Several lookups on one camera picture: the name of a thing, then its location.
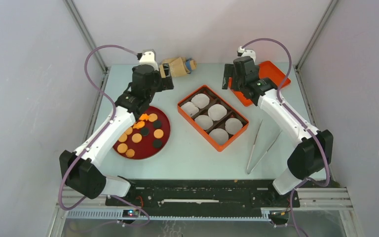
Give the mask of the black sandwich cookie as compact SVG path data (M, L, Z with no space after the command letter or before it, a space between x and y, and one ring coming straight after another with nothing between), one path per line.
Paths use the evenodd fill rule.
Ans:
M155 139L152 143L152 146L156 149L160 149L162 147L162 141L160 139Z
M154 129L161 129L162 128L162 122L160 120L156 120L153 123Z
M148 136L149 133L150 133L150 130L147 127L143 127L143 128L140 129L140 134L142 136Z

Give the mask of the orange cookie box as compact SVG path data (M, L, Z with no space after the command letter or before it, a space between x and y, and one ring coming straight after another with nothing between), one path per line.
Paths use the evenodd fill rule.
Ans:
M182 99L177 109L218 152L228 147L249 125L240 112L207 85Z

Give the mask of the dark red round plate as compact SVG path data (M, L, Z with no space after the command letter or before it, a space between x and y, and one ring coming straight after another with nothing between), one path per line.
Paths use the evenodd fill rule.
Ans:
M128 146L128 149L133 149L135 151L135 155L134 157L132 158L128 158L125 153L123 154L120 154L117 152L116 148L117 146L120 144L120 142L118 141L118 139L116 140L115 144L113 145L113 150L120 156L124 157L124 158L128 158L128 159L134 159L134 160L143 160L143 159L147 159L147 158L150 158L152 156L154 156L155 154L157 154L167 143L169 137L170 137L170 133L171 133L171 126L170 126L170 122L169 122L169 119L168 117L166 116L166 114L160 110L159 108L157 107L153 107L153 106L150 106L145 112L144 114L152 114L152 113L155 113L157 114L158 116L158 119L157 120L160 120L162 122L162 130L164 131L164 136L160 139L162 141L162 147L160 149L156 149L152 146L152 143L153 141L156 139L154 136L153 136L153 132L155 131L154 127L153 127L153 122L150 122L150 121L145 121L145 126L144 127L147 127L149 130L150 130L150 133L148 136L143 136L141 142L139 143L133 143L132 142L132 135L135 134L135 133L140 133L140 129L133 129L133 132L128 135L128 138L127 138L127 141L124 142L125 144L127 144Z

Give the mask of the metal tongs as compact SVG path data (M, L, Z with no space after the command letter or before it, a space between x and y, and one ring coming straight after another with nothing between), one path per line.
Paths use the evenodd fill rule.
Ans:
M250 175L267 155L280 134L281 129L274 122L265 119L260 121L245 169L247 175Z

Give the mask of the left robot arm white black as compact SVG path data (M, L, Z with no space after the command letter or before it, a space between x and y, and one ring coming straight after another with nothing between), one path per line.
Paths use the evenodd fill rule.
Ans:
M155 93L173 89L172 78L163 78L157 63L132 68L132 81L114 103L104 123L73 152L59 156L64 183L86 198L115 195L123 205L132 205L136 192L121 178L105 176L99 166L118 138L149 108Z

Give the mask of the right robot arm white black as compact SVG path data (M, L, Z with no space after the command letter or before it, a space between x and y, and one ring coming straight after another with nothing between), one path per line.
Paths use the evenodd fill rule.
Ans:
M329 130L319 130L297 113L283 98L278 86L269 78L259 77L260 67L250 56L236 58L225 64L222 88L238 91L255 106L265 111L295 146L287 160L287 168L276 178L267 200L281 206L287 193L300 187L303 181L320 170L325 170L325 185L329 184L329 164L334 137Z

